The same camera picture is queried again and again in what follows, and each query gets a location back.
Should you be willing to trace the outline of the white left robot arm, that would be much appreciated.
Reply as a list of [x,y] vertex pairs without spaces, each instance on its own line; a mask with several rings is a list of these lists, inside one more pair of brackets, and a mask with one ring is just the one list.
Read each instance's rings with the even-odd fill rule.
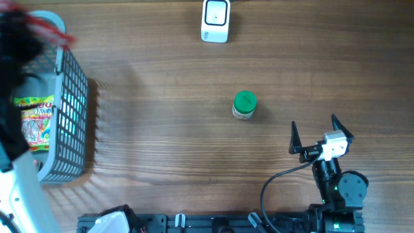
[[86,165],[89,84],[60,16],[1,2],[1,231],[59,232],[42,190]]

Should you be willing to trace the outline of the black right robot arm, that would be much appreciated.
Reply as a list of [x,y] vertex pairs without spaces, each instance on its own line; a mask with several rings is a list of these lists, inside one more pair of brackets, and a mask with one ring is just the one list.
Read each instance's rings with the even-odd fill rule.
[[313,146],[303,146],[295,122],[291,123],[290,154],[301,163],[310,163],[322,204],[311,204],[305,211],[305,232],[365,232],[362,213],[367,195],[367,177],[353,170],[342,171],[339,158],[349,152],[354,135],[331,115],[333,130],[323,134]]

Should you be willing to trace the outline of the Haribo gummy candy bag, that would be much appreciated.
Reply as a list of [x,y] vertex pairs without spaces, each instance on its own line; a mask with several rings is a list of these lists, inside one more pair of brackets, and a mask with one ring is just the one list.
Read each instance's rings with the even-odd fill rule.
[[14,98],[22,108],[22,132],[31,151],[48,151],[54,95],[46,97]]

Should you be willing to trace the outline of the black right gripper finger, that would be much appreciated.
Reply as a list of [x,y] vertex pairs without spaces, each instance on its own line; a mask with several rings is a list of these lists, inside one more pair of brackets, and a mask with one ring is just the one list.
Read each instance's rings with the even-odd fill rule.
[[295,121],[291,122],[291,138],[289,146],[290,154],[303,153],[303,146],[301,144],[300,136]]
[[354,140],[354,135],[338,120],[335,114],[331,115],[331,121],[334,130],[341,130],[347,138],[347,142],[352,142]]

